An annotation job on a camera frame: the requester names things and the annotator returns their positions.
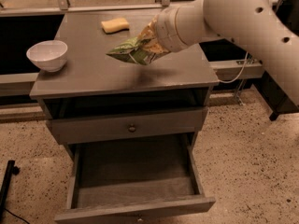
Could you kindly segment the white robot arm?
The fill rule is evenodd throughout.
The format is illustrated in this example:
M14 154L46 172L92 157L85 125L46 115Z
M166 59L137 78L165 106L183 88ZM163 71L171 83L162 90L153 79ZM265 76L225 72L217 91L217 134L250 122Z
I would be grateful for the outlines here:
M261 62L299 105L299 37L278 19L269 0L194 0L161 11L138 36L145 49L157 53L222 38Z

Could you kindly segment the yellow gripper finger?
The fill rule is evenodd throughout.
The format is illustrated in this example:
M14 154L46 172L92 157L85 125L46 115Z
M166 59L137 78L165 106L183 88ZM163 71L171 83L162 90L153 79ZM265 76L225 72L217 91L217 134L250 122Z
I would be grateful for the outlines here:
M142 49L153 55L164 56L169 53L169 50L164 48L156 38L144 39L142 41Z
M141 33L138 35L138 38L140 40L146 40L146 39L153 39L156 37L156 23L157 23L157 17L154 17L151 22L143 28Z

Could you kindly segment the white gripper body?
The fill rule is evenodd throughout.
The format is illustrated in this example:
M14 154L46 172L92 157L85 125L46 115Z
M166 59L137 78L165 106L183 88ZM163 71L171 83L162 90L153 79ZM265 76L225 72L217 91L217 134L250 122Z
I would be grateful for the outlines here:
M178 35L176 28L177 14L177 7L169 7L156 16L156 37L158 42L170 52L179 52L187 48L187 45Z

